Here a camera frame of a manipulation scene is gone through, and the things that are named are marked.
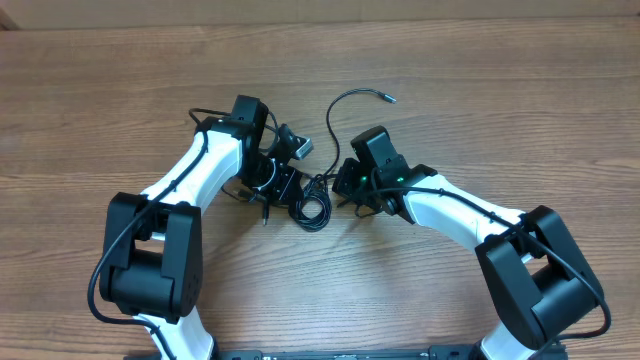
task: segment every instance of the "cable connector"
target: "cable connector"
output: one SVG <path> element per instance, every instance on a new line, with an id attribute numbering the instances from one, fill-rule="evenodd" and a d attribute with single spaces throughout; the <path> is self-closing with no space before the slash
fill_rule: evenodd
<path id="1" fill-rule="evenodd" d="M 382 100 L 388 102 L 388 103 L 392 103 L 395 104 L 396 103 L 396 98 L 394 98 L 393 96 L 389 95 L 389 94 L 383 94 L 380 96 L 382 98 Z"/>

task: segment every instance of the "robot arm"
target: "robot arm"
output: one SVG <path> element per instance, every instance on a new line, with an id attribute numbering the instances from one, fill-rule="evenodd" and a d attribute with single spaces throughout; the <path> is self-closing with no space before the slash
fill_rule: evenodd
<path id="1" fill-rule="evenodd" d="M 358 160 L 345 160 L 334 192 L 358 206 L 434 228 L 478 257 L 502 320 L 481 342 L 488 359 L 529 358 L 599 305 L 594 292 L 604 297 L 598 279 L 553 210 L 544 206 L 529 213 L 506 209 L 456 188 L 425 165 L 411 169 L 381 126 L 359 135 L 351 145 Z M 533 242 L 528 239 L 531 234 Z M 549 255 L 535 242 L 583 279 L 551 256 L 547 256 L 549 265 L 529 274 L 526 261 Z"/>
<path id="2" fill-rule="evenodd" d="M 313 148 L 311 140 L 295 136 L 283 124 L 273 151 L 260 154 L 268 114 L 259 99 L 238 96 L 230 114 L 199 124 L 191 148 L 162 179 L 140 195 L 119 193 L 109 205 L 104 252 L 124 236 L 100 270 L 100 294 L 122 313 L 156 326 L 147 327 L 160 350 L 153 359 L 169 359 L 164 346 L 180 359 L 208 360 L 214 352 L 214 339 L 202 326 L 195 302 L 203 276 L 201 216 L 222 185 L 238 175 L 256 197 L 266 200 L 265 206 L 299 200 L 300 173 L 287 163 L 304 158 Z M 123 233 L 147 207 L 139 226 Z M 164 251 L 136 249 L 136 240 L 149 239 L 164 241 Z"/>

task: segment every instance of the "black joint housing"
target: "black joint housing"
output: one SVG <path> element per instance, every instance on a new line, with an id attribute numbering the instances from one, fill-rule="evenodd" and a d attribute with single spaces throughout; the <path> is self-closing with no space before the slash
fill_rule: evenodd
<path id="1" fill-rule="evenodd" d="M 242 140 L 242 168 L 238 175 L 250 176 L 259 161 L 258 146 L 268 115 L 269 108 L 260 99 L 238 95 L 230 116 L 220 119 L 209 116 L 202 122 L 201 128 L 203 131 L 213 129 Z"/>
<path id="2" fill-rule="evenodd" d="M 351 147 L 366 168 L 381 168 L 398 156 L 384 126 L 376 126 L 351 140 Z"/>
<path id="3" fill-rule="evenodd" d="M 103 251 L 147 202 L 145 196 L 125 193 L 111 200 Z M 159 203 L 148 214 L 138 230 L 124 234 L 107 259 L 100 273 L 100 295 L 124 314 L 144 313 L 175 324 L 189 315 L 202 287 L 200 208 Z M 148 240 L 152 232 L 165 233 L 162 254 L 135 247 L 136 239 Z"/>
<path id="4" fill-rule="evenodd" d="M 278 128 L 278 141 L 265 156 L 256 154 L 252 165 L 240 178 L 242 184 L 254 191 L 255 200 L 266 205 L 287 205 L 290 212 L 294 205 L 304 198 L 300 185 L 302 173 L 289 165 L 291 159 L 301 160 L 306 157 L 313 144 L 311 139 L 297 136 L 286 125 Z"/>
<path id="5" fill-rule="evenodd" d="M 602 286 L 555 211 L 539 206 L 523 216 L 521 225 L 525 231 L 534 231 L 540 243 L 604 297 Z M 548 265 L 529 274 L 521 257 L 530 253 L 540 258 L 544 253 L 511 230 L 488 236 L 475 250 L 500 319 L 530 349 L 539 349 L 598 306 L 587 287 L 549 256 Z"/>

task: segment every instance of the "black cable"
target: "black cable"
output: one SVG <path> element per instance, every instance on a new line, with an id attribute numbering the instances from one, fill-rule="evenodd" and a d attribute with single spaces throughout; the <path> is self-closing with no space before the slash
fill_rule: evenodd
<path id="1" fill-rule="evenodd" d="M 304 174 L 304 176 L 310 179 L 309 183 L 302 189 L 302 199 L 296 201 L 289 208 L 289 216 L 306 231 L 320 231 L 327 226 L 331 219 L 331 199 L 327 183 L 321 174 L 313 177 L 309 174 Z M 309 201 L 315 201 L 321 206 L 320 212 L 312 218 L 309 218 L 302 211 Z"/>
<path id="2" fill-rule="evenodd" d="M 239 202 L 249 202 L 249 200 L 248 200 L 248 199 L 244 199 L 244 200 L 243 200 L 243 199 L 240 199 L 239 197 L 237 197 L 237 196 L 233 195 L 232 193 L 230 193 L 229 191 L 227 191 L 227 189 L 225 189 L 225 188 L 224 188 L 224 185 L 222 185 L 222 186 L 220 187 L 220 190 L 221 190 L 223 193 L 227 194 L 229 197 L 231 197 L 231 198 L 232 198 L 232 199 L 234 199 L 234 200 L 237 200 L 237 201 L 239 201 Z"/>
<path id="3" fill-rule="evenodd" d="M 453 193 L 453 192 L 450 192 L 450 191 L 446 191 L 444 189 L 436 190 L 436 189 L 428 189 L 428 188 L 407 187 L 407 188 L 380 189 L 380 190 L 370 191 L 370 192 L 367 192 L 367 193 L 364 193 L 364 194 L 358 194 L 358 195 L 354 194 L 354 195 L 350 196 L 347 200 L 352 201 L 354 198 L 357 198 L 357 197 L 367 197 L 367 196 L 376 195 L 376 194 L 382 194 L 382 193 L 390 193 L 390 192 L 406 193 L 406 192 L 409 192 L 409 191 L 423 192 L 423 193 L 429 193 L 429 194 L 437 194 L 437 195 L 447 196 L 447 197 L 453 198 L 453 199 L 455 199 L 455 200 L 467 205 L 468 207 L 472 208 L 473 210 L 477 211 L 478 213 L 486 216 L 490 220 L 493 220 L 493 221 L 495 221 L 495 222 L 497 222 L 499 224 L 502 224 L 502 225 L 506 226 L 507 228 L 509 228 L 509 230 L 513 231 L 514 233 L 516 233 L 521 238 L 527 239 L 533 245 L 535 245 L 538 248 L 540 248 L 548 257 L 550 257 L 553 260 L 555 260 L 556 262 L 558 262 L 563 268 L 565 268 L 576 279 L 578 279 L 578 281 L 580 281 L 582 283 L 582 285 L 584 285 L 587 288 L 587 290 L 589 290 L 589 292 L 591 292 L 593 297 L 595 297 L 598 305 L 600 305 L 600 307 L 602 308 L 602 312 L 604 313 L 604 323 L 602 324 L 600 329 L 595 330 L 595 331 L 585 332 L 585 333 L 574 333 L 574 334 L 558 335 L 556 338 L 550 339 L 547 343 L 545 343 L 538 351 L 536 351 L 536 353 L 531 355 L 530 359 L 534 359 L 534 358 L 540 356 L 542 354 L 542 352 L 544 350 L 546 350 L 555 341 L 568 340 L 568 339 L 588 339 L 588 338 L 593 338 L 593 337 L 605 334 L 609 330 L 609 328 L 611 328 L 611 310 L 609 309 L 609 305 L 604 300 L 604 297 L 601 296 L 600 293 L 598 293 L 593 288 L 593 286 L 591 286 L 591 284 L 576 269 L 573 268 L 573 266 L 569 265 L 558 254 L 556 254 L 555 252 L 553 252 L 553 250 L 549 249 L 547 246 L 542 244 L 540 241 L 538 241 L 538 239 L 533 237 L 531 234 L 525 232 L 524 230 L 522 230 L 521 228 L 519 228 L 515 224 L 512 224 L 512 223 L 508 222 L 507 220 L 504 220 L 503 218 L 497 216 L 495 213 L 490 212 L 488 210 L 485 210 L 480 205 L 474 203 L 473 201 L 465 198 L 462 195 L 459 195 L 459 194 L 456 194 L 456 193 Z"/>
<path id="4" fill-rule="evenodd" d="M 329 135 L 331 135 L 331 138 L 333 139 L 333 142 L 336 144 L 336 159 L 333 161 L 333 164 L 331 164 L 331 166 L 329 166 L 329 168 L 327 169 L 327 171 L 324 172 L 324 176 L 327 176 L 331 170 L 333 170 L 336 165 L 338 164 L 338 161 L 340 161 L 340 142 L 338 141 L 338 137 L 336 136 L 336 134 L 333 132 L 333 129 L 331 128 L 331 122 L 329 121 L 329 114 L 331 113 L 331 109 L 333 109 L 333 106 L 338 103 L 338 101 L 344 99 L 345 97 L 349 96 L 349 95 L 353 95 L 353 94 L 358 94 L 358 93 L 372 93 L 372 94 L 376 94 L 378 96 L 380 96 L 380 98 L 382 98 L 382 100 L 395 104 L 396 103 L 396 99 L 389 95 L 389 94 L 385 94 L 382 91 L 376 90 L 376 89 L 370 89 L 370 88 L 358 88 L 358 89 L 352 89 L 349 91 L 345 91 L 342 94 L 340 94 L 337 98 L 335 98 L 335 100 L 333 100 L 331 102 L 331 105 L 329 105 L 329 108 L 327 109 L 327 115 L 326 115 L 326 122 L 327 122 L 327 129 L 329 130 Z"/>
<path id="5" fill-rule="evenodd" d="M 187 166 L 187 168 L 184 169 L 184 171 L 182 173 L 180 173 L 180 175 L 178 175 L 173 181 L 171 181 L 170 185 L 166 189 L 164 189 L 160 194 L 158 194 L 158 196 L 153 198 L 153 200 L 150 200 L 147 203 L 147 205 L 145 205 L 145 207 L 143 207 L 142 210 L 140 210 L 136 214 L 136 216 L 134 216 L 134 218 L 129 222 L 129 224 L 127 224 L 127 226 L 125 226 L 125 228 L 122 230 L 122 232 L 120 232 L 120 234 L 118 235 L 118 237 L 116 237 L 116 239 L 113 242 L 113 244 L 111 244 L 109 249 L 102 255 L 102 257 L 100 258 L 100 261 L 98 261 L 98 264 L 96 264 L 96 267 L 93 270 L 93 274 L 91 275 L 91 279 L 89 280 L 89 288 L 87 289 L 87 303 L 89 304 L 89 310 L 91 310 L 91 313 L 93 314 L 93 316 L 95 316 L 96 319 L 98 319 L 98 320 L 100 320 L 100 321 L 102 321 L 104 323 L 107 323 L 107 324 L 141 325 L 141 326 L 148 327 L 149 329 L 151 329 L 150 334 L 151 335 L 156 335 L 158 337 L 158 341 L 160 342 L 160 345 L 162 346 L 162 349 L 164 350 L 164 352 L 167 354 L 167 356 L 171 360 L 175 360 L 177 358 L 176 358 L 176 356 L 173 355 L 173 352 L 171 352 L 171 349 L 169 348 L 169 344 L 167 343 L 167 340 L 165 339 L 164 335 L 162 335 L 162 332 L 160 331 L 160 327 L 156 326 L 154 323 L 152 323 L 151 321 L 148 321 L 148 320 L 117 319 L 117 318 L 111 318 L 111 317 L 103 315 L 98 310 L 98 308 L 96 307 L 96 303 L 95 303 L 95 287 L 96 287 L 96 283 L 98 282 L 98 277 L 100 275 L 100 272 L 102 271 L 102 268 L 104 267 L 106 261 L 109 259 L 109 257 L 111 256 L 111 254 L 113 253 L 115 248 L 118 246 L 120 241 L 122 241 L 122 239 L 124 238 L 124 235 L 128 231 L 134 231 L 135 232 L 135 230 L 133 228 L 138 225 L 138 222 L 140 221 L 140 219 L 142 219 L 149 212 L 149 210 L 151 210 L 151 208 L 154 205 L 159 203 L 160 200 L 162 200 L 170 192 L 175 190 L 175 188 L 178 186 L 178 184 L 180 184 L 180 182 L 182 180 L 184 180 L 184 178 L 187 177 L 187 175 L 189 175 L 191 170 L 193 170 L 196 167 L 196 165 L 198 165 L 198 162 L 202 159 L 204 154 L 207 152 L 207 149 L 209 147 L 209 138 L 207 136 L 207 132 L 203 131 L 200 128 L 201 127 L 200 120 L 194 115 L 194 112 L 212 114 L 212 115 L 223 115 L 223 116 L 228 116 L 229 115 L 228 113 L 224 113 L 224 112 L 220 112 L 220 111 L 207 110 L 207 109 L 194 108 L 194 109 L 190 109 L 189 110 L 189 116 L 196 123 L 196 130 L 202 132 L 203 142 L 202 142 L 202 148 L 200 149 L 200 152 L 198 153 L 196 158 L 193 159 L 191 164 L 189 164 L 189 166 Z"/>
<path id="6" fill-rule="evenodd" d="M 344 99 L 349 95 L 358 94 L 358 93 L 372 93 L 380 96 L 380 98 L 382 98 L 387 102 L 390 102 L 390 103 L 396 102 L 396 99 L 394 99 L 391 95 L 388 95 L 383 93 L 382 91 L 378 91 L 376 89 L 370 89 L 370 88 L 358 88 L 358 89 L 352 89 L 352 90 L 346 91 L 340 94 L 337 98 L 335 98 L 331 102 L 331 105 L 329 105 L 329 108 L 327 108 L 327 114 L 326 114 L 325 120 L 327 123 L 327 130 L 329 130 L 329 135 L 331 135 L 333 142 L 336 144 L 336 158 L 331 164 L 331 166 L 329 166 L 327 171 L 324 172 L 324 174 L 317 174 L 316 176 L 313 176 L 313 177 L 308 174 L 305 174 L 311 180 L 303 189 L 303 198 L 302 200 L 297 201 L 294 204 L 293 209 L 289 209 L 289 215 L 291 215 L 293 220 L 296 223 L 298 223 L 298 225 L 300 225 L 306 231 L 310 231 L 310 232 L 319 231 L 322 228 L 324 228 L 329 223 L 329 220 L 331 219 L 332 205 L 331 205 L 331 198 L 329 197 L 329 179 L 335 178 L 336 175 L 329 175 L 329 174 L 331 173 L 331 171 L 333 171 L 333 169 L 335 169 L 336 165 L 338 164 L 338 161 L 340 160 L 340 142 L 338 141 L 338 137 L 336 136 L 336 134 L 333 132 L 333 129 L 331 128 L 331 121 L 330 121 L 331 109 L 333 109 L 333 107 L 335 106 L 335 104 L 338 103 L 338 101 Z M 315 201 L 319 203 L 320 206 L 322 207 L 320 209 L 320 212 L 312 218 L 307 217 L 302 212 L 302 208 L 309 201 Z M 356 216 L 360 217 L 357 209 L 356 209 Z"/>
<path id="7" fill-rule="evenodd" d="M 377 167 L 374 167 L 373 169 L 371 169 L 371 174 L 370 175 L 370 181 L 371 181 L 371 187 L 373 188 L 373 191 L 378 190 L 378 182 L 376 181 L 376 171 L 378 171 Z"/>

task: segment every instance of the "wooden table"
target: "wooden table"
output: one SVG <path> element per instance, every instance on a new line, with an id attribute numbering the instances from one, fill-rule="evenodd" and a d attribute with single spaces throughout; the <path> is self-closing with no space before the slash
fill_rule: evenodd
<path id="1" fill-rule="evenodd" d="M 606 336 L 568 342 L 571 355 L 638 357 L 638 18 L 0 33 L 0 357 L 153 348 L 143 329 L 95 320 L 86 286 L 109 200 L 184 154 L 188 108 L 260 97 L 312 137 L 295 166 L 316 173 L 335 154 L 327 106 L 362 86 L 398 103 L 341 102 L 343 145 L 384 125 L 411 165 L 506 207 L 557 210 L 614 314 Z M 216 197 L 198 307 L 223 349 L 422 348 L 495 326 L 475 255 L 399 217 L 352 210 L 308 234 L 285 211 L 262 226 L 259 206 Z M 601 321 L 593 311 L 572 330 Z"/>

